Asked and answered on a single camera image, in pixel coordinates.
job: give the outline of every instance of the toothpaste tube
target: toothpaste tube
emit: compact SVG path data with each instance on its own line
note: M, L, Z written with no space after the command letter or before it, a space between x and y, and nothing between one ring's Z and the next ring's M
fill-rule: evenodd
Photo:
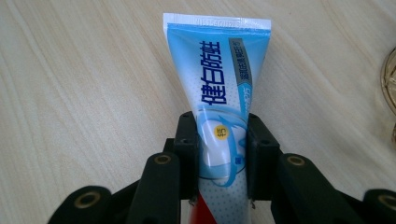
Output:
M191 223L250 223L248 114L271 22L164 13L163 29L200 136Z

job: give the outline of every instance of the light wood surface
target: light wood surface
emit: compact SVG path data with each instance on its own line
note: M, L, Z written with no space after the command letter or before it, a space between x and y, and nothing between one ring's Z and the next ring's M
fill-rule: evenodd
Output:
M0 1L0 223L46 223L87 185L124 188L175 135L190 109L164 12L271 19L252 113L337 189L396 190L396 117L379 80L395 11L394 0ZM256 206L253 223L274 222Z

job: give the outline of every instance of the tube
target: tube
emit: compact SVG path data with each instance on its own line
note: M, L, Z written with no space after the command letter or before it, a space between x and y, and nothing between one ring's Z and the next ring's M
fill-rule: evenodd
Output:
M248 114L271 22L164 13L163 30L200 136L191 223L250 223Z

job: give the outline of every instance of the round metallic object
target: round metallic object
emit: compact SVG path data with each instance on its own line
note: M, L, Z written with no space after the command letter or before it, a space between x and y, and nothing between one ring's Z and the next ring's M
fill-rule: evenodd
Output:
M385 59L381 70L381 87L385 99L396 115L396 48Z
M160 165L164 165L164 164L168 163L171 160L172 160L171 157L167 156L167 155L161 155L161 156L158 156L158 157L154 158L154 161L157 164L160 164Z
M388 194L381 194L378 196L378 200L384 204L386 207L390 208L393 211L396 211L396 198L388 195Z
M75 207L76 208L88 208L99 202L100 200L100 193L97 191L89 191L84 194L81 194L75 200Z
M289 156L288 162L293 165L296 165L296 166L304 166L305 165L305 160L303 160L303 158L298 157L298 156Z

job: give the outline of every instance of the dotted pattern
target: dotted pattern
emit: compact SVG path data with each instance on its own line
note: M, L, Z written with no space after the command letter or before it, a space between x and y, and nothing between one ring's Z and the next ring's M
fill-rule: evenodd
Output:
M220 184L227 179L217 181ZM212 180L199 179L199 189L218 224L250 223L246 170L237 174L228 188L216 186Z

